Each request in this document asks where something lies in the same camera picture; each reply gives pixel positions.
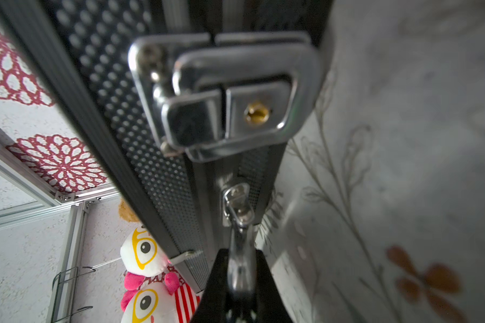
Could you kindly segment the black textured poker case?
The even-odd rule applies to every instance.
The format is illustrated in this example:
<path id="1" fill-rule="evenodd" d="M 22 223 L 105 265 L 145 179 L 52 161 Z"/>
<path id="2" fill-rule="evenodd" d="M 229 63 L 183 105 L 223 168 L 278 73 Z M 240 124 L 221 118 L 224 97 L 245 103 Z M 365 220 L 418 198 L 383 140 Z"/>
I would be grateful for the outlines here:
<path id="1" fill-rule="evenodd" d="M 198 292 L 224 192 L 260 223 L 330 57 L 331 1 L 0 1 L 20 52 Z"/>

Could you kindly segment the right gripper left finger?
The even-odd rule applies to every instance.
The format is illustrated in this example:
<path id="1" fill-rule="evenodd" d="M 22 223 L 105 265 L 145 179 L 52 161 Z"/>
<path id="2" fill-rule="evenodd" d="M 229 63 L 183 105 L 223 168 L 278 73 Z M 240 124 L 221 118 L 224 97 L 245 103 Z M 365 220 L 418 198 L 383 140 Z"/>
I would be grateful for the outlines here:
<path id="1" fill-rule="evenodd" d="M 226 322 L 228 249 L 220 249 L 190 323 Z"/>

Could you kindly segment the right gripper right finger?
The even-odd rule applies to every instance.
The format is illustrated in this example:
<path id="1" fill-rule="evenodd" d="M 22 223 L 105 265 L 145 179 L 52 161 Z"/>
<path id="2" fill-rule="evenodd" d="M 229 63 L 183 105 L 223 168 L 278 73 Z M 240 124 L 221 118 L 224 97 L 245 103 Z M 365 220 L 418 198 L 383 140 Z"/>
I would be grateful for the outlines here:
<path id="1" fill-rule="evenodd" d="M 257 322 L 264 323 L 292 323 L 271 270 L 261 250 L 256 251 L 257 280 L 256 280 L 256 311 Z"/>

